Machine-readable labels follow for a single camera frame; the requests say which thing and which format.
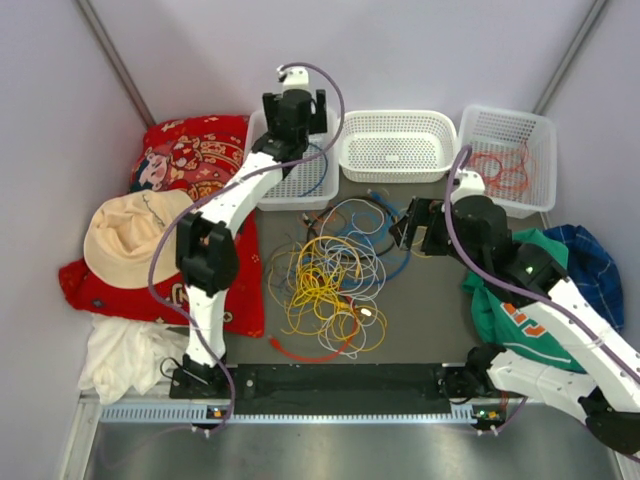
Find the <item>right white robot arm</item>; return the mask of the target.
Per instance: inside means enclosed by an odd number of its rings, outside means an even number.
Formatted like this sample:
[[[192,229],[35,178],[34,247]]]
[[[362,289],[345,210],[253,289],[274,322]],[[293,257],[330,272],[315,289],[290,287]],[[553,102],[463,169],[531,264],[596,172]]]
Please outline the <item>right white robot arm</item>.
[[[415,197],[390,228],[396,245],[448,256],[483,280],[499,300],[542,327],[581,372],[523,357],[511,347],[480,349],[466,380],[476,394],[496,389],[535,399],[582,425],[602,444],[639,454],[639,353],[581,295],[567,271],[544,248],[514,240],[504,210],[484,195],[455,202]]]

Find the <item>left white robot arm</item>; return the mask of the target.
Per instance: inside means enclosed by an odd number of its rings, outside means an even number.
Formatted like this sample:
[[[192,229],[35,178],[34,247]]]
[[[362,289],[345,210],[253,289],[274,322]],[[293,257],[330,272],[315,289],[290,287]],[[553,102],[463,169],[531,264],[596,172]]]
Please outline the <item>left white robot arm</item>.
[[[173,374],[174,399],[215,398],[226,387],[224,314],[228,290],[240,271],[236,235],[259,201],[303,157],[310,136],[328,130],[323,90],[266,93],[263,109],[267,130],[225,192],[177,224],[176,265],[186,283],[194,322],[186,353]]]

